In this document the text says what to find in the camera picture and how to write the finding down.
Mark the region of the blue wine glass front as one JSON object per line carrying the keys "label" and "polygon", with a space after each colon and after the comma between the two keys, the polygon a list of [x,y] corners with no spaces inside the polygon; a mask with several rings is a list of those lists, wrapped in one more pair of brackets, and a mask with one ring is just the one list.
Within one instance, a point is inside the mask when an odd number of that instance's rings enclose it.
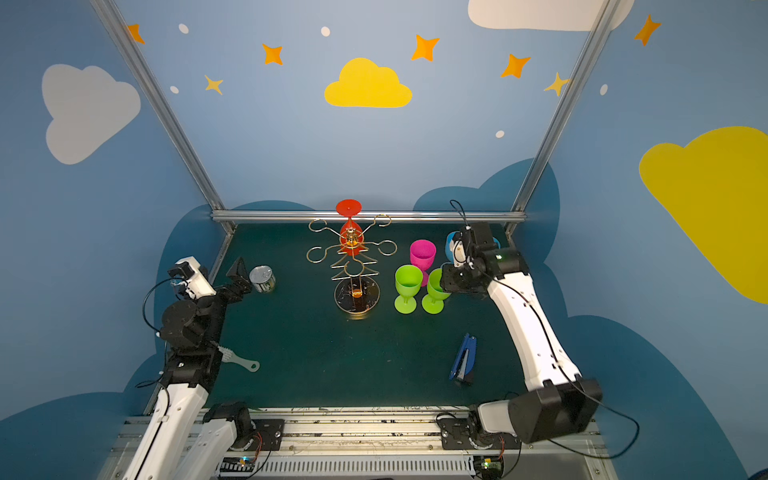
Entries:
{"label": "blue wine glass front", "polygon": [[463,253],[461,243],[462,234],[459,231],[454,231],[447,235],[445,242],[445,254],[449,262],[456,262],[458,260],[456,255]]}

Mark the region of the pink wine glass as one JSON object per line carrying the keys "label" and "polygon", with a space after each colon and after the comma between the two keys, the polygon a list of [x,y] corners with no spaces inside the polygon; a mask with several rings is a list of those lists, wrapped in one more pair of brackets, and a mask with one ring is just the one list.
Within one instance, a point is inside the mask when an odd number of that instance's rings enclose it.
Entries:
{"label": "pink wine glass", "polygon": [[436,254],[436,245],[429,240],[419,239],[410,246],[410,262],[422,272],[422,286],[426,286],[428,283],[430,268],[435,261]]}

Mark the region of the green wine glass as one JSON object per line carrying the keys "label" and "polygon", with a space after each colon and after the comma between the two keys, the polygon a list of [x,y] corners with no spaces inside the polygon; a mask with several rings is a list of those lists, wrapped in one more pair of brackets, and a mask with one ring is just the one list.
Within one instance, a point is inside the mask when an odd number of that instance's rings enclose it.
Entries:
{"label": "green wine glass", "polygon": [[423,310],[431,315],[437,315],[444,309],[445,301],[450,297],[451,293],[445,291],[441,286],[442,270],[433,270],[428,277],[428,283],[426,284],[427,293],[422,298],[421,306]]}
{"label": "green wine glass", "polygon": [[414,265],[403,265],[395,272],[395,288],[398,296],[395,299],[395,309],[404,315],[416,310],[416,295],[419,293],[423,281],[423,272]]}

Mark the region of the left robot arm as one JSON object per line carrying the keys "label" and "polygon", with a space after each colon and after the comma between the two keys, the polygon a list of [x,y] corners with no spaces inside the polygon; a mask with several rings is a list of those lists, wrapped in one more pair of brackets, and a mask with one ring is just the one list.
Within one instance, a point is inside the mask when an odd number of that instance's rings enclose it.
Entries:
{"label": "left robot arm", "polygon": [[244,260],[227,271],[229,282],[212,286],[193,257],[176,262],[168,281],[180,296],[162,315],[157,335],[170,347],[148,427],[122,474],[124,479],[208,479],[231,449],[258,445],[243,402],[213,406],[189,452],[189,433],[206,404],[224,355],[220,346],[227,307],[253,289]]}

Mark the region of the red wine glass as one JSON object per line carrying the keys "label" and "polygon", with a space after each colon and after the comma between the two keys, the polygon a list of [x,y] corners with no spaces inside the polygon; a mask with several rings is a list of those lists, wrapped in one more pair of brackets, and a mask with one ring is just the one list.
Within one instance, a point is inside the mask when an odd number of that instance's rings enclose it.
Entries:
{"label": "red wine glass", "polygon": [[344,199],[336,205],[336,212],[346,218],[339,232],[339,241],[342,251],[349,256],[358,255],[363,247],[363,229],[354,221],[361,211],[361,203],[354,199]]}

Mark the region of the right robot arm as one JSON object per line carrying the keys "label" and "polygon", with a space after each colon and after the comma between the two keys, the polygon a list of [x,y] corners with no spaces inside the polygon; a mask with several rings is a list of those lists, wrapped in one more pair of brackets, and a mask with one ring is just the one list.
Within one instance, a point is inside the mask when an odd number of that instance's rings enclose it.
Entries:
{"label": "right robot arm", "polygon": [[535,443],[581,433],[603,398],[601,386],[582,376],[557,339],[538,300],[522,254],[496,245],[478,222],[447,236],[449,262],[441,267],[448,293],[485,293],[502,315],[520,359],[526,391],[480,404],[478,429]]}

